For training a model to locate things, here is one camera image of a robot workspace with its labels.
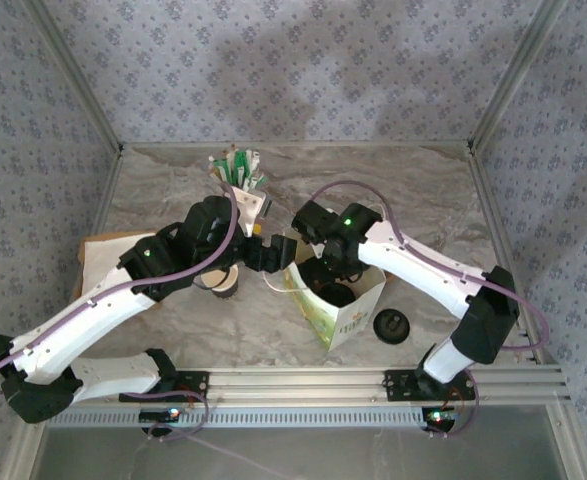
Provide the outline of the white paper takeout bag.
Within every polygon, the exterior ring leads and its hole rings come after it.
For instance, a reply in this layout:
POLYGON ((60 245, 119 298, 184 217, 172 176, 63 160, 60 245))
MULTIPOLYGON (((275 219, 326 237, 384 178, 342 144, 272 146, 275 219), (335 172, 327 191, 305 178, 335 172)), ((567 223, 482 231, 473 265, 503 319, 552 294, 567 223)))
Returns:
POLYGON ((317 290, 328 283, 305 282, 305 261, 319 259, 312 247, 291 228, 285 229, 284 235, 297 240, 297 253, 295 260, 283 271, 280 290, 292 296, 303 317, 325 348, 331 351, 367 326, 386 283, 386 276, 381 269, 369 267, 358 282, 351 284, 331 274, 329 283, 344 284, 356 295, 355 302, 337 308, 316 295, 317 290))

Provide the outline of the black paper coffee cup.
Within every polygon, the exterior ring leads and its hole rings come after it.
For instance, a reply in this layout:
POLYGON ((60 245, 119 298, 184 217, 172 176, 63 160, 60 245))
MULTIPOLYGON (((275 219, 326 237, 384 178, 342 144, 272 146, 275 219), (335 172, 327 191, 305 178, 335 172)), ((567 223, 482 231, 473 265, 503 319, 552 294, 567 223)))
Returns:
POLYGON ((201 285, 214 296, 227 299, 232 297, 239 285, 239 268, 236 265, 221 270, 211 270, 200 276, 201 285))

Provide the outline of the white paper napkin stack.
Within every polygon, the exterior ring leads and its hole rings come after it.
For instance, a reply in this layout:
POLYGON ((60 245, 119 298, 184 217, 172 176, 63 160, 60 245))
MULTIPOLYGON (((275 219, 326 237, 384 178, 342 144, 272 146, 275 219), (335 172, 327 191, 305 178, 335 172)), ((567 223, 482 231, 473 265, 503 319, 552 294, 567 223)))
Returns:
POLYGON ((119 263, 122 254, 149 233, 109 235, 84 242, 81 294, 88 293, 119 263))

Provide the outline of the aluminium side rail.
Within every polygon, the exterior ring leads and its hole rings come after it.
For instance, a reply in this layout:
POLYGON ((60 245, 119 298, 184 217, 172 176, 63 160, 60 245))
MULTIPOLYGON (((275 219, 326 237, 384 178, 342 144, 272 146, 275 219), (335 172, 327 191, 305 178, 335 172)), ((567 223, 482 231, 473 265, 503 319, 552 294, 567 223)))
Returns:
MULTIPOLYGON (((524 297, 524 287, 517 272, 511 244, 504 229, 499 207, 492 192, 487 173, 482 161, 476 155, 469 153, 467 157, 479 202, 490 231, 496 259, 502 267, 509 270, 513 275, 516 292, 524 297)), ((543 329, 539 325, 536 317, 525 306, 520 307, 520 316, 516 322, 516 326, 521 339, 527 339, 530 344, 540 341, 543 329)))
POLYGON ((79 267, 77 270, 77 274, 75 276, 75 282, 73 284, 73 288, 70 290, 70 296, 68 301, 73 303, 81 294, 82 292, 82 284, 83 284, 83 267, 84 267, 84 260, 82 258, 82 252, 84 249, 84 241, 87 240, 89 237, 97 236, 103 232, 104 225, 106 223, 106 219, 108 216, 108 212, 112 203, 112 199, 114 196, 114 192, 117 186, 118 178, 120 175, 120 171, 122 168, 122 151, 117 151, 112 159, 111 167, 106 177, 106 182, 104 185, 104 189, 102 191, 99 203, 97 205, 96 214, 94 216, 94 220, 92 222, 91 228, 89 233, 84 235, 78 244, 78 252, 77 252, 77 260, 79 262, 79 267))

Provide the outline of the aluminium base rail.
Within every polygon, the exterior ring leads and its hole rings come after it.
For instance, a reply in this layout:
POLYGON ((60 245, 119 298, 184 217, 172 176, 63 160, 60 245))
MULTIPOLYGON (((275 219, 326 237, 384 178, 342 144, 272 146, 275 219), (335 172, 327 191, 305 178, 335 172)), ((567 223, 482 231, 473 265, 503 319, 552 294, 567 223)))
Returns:
MULTIPOLYGON (((175 402, 187 389, 222 404, 444 402, 440 398, 424 399, 415 386, 415 372, 406 368, 165 369, 158 383, 146 393, 141 388, 150 378, 130 367, 115 370, 104 362, 82 359, 71 367, 71 372, 82 383, 72 392, 73 404, 108 399, 148 402, 155 393, 167 393, 175 402)), ((462 393, 464 403, 537 405, 570 400, 561 370, 552 365, 460 372, 451 385, 462 393)))

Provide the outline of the aluminium frame post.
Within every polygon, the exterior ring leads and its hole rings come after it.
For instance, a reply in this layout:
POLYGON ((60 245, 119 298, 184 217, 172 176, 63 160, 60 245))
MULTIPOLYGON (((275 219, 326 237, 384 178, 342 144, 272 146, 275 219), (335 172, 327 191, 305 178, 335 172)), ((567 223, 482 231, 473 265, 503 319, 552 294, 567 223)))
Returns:
POLYGON ((75 59, 62 30, 57 26, 44 1, 20 0, 20 2, 42 37, 43 43, 62 71, 70 89, 96 129, 97 134, 113 152, 119 153, 121 144, 79 63, 75 59))
POLYGON ((469 150, 473 155, 481 153, 488 145, 510 102, 568 3, 569 0, 541 0, 538 9, 518 40, 517 47, 505 72, 500 77, 493 96, 468 139, 469 150))

